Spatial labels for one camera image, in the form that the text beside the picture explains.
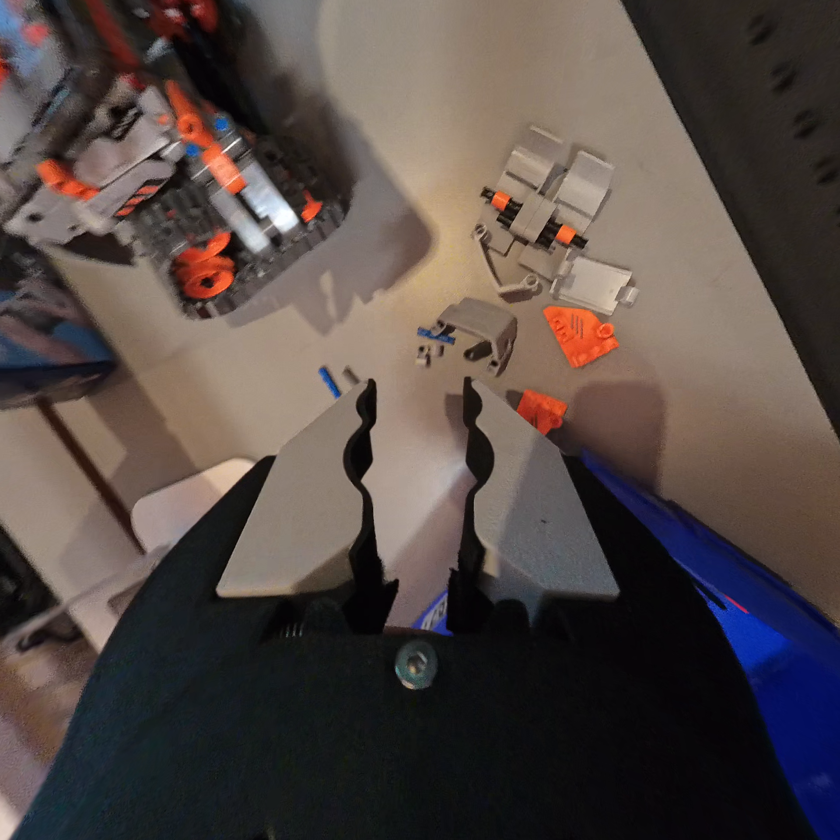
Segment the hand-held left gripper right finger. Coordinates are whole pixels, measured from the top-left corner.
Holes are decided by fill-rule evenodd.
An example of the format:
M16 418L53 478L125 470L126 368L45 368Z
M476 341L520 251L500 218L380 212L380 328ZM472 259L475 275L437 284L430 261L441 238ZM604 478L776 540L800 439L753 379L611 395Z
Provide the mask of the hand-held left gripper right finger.
M531 625L557 600L613 602L620 593L560 449L487 384L466 377L465 498L448 630L478 633L500 602Z

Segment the grey curved toy panel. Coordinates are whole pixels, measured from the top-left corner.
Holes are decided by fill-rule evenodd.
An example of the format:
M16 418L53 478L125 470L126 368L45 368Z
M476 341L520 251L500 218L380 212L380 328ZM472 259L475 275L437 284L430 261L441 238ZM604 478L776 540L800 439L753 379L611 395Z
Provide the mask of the grey curved toy panel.
M467 297L446 307L431 329L445 325L473 340L461 351L467 361L485 361L495 377L505 372L518 337L518 320L510 309Z

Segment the orange triangular toy panel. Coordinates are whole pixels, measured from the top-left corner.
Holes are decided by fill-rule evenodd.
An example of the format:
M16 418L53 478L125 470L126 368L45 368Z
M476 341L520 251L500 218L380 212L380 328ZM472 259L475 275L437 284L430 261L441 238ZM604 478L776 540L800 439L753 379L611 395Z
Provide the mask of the orange triangular toy panel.
M573 369L579 370L620 347L613 325L601 321L592 311L550 306L542 314Z
M521 394L517 406L517 414L543 436L562 427L567 411L567 403L531 389Z

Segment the blue cardboard box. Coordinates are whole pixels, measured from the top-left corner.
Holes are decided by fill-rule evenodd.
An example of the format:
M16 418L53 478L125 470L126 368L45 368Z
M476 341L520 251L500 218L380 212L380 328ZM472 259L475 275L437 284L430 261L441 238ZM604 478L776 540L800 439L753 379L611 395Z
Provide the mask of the blue cardboard box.
M52 261L1 236L1 409L87 396L119 358Z

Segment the grey panel assembly orange pins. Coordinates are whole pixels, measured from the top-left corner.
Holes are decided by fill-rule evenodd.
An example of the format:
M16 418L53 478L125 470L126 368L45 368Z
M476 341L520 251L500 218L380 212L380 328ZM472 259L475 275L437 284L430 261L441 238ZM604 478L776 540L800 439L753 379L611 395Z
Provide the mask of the grey panel assembly orange pins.
M471 232L490 284L504 302L536 297L585 254L609 196L615 165L532 125L513 145Z

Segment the blue plastic bin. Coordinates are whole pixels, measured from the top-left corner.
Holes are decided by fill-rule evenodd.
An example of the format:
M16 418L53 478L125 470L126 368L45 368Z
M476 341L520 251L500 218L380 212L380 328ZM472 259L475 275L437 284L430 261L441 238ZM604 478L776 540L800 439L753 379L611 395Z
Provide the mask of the blue plastic bin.
M437 636L433 838L838 838L838 641L816 656L737 551L563 457L619 585L535 626L497 605Z

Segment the white suction mount plate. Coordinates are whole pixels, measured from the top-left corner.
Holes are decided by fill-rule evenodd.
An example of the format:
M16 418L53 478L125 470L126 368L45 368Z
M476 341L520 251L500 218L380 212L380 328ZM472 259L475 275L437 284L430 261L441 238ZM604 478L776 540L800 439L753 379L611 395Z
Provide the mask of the white suction mount plate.
M168 550L194 527L254 466L250 458L230 458L153 490L131 510L140 557L125 570L70 600L67 612L91 647L100 653L141 585Z

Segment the grey flat toy panel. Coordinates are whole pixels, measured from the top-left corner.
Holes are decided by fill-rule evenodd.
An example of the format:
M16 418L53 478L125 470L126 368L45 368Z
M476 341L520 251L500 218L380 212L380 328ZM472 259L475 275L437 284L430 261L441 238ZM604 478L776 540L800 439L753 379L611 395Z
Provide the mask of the grey flat toy panel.
M639 289L631 270L578 256L563 264L549 294L576 308L612 316L618 307L632 307Z

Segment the grey orange tracked toy vehicle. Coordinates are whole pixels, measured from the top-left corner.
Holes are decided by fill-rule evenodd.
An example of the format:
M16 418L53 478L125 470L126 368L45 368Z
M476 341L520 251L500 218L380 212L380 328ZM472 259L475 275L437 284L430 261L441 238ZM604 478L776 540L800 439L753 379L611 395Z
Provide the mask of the grey orange tracked toy vehicle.
M232 2L2 2L2 312L52 297L45 252L147 259L225 316L344 220L236 68Z

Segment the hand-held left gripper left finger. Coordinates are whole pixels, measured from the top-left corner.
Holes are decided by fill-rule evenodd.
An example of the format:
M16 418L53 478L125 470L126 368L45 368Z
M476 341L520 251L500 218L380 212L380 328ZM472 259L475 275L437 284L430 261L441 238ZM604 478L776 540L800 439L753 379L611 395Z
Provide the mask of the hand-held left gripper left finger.
M386 579L373 500L377 387L362 380L284 444L216 586L223 599L343 595L347 624L380 633L398 581Z

